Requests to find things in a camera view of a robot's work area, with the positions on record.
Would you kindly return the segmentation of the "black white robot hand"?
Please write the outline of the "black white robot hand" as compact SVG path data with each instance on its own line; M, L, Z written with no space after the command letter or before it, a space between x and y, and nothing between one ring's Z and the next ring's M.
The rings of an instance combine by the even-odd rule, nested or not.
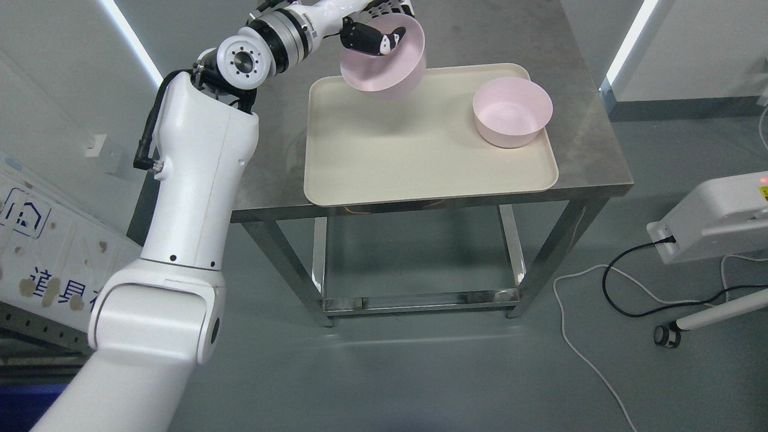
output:
M405 14L414 17L411 1L371 1L363 8L364 17L379 17L385 14ZM368 24L344 17L338 33L342 46L368 56L386 56L405 38L407 29L396 27L390 32L381 32Z

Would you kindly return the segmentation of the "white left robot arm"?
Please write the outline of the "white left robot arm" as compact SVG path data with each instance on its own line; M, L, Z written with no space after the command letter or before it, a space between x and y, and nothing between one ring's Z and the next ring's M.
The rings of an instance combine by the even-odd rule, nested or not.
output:
M191 69L165 77L134 157L160 184L142 254L102 287L88 326L93 355L33 430L168 429L216 346L224 244L259 137L257 89L376 6L266 1Z

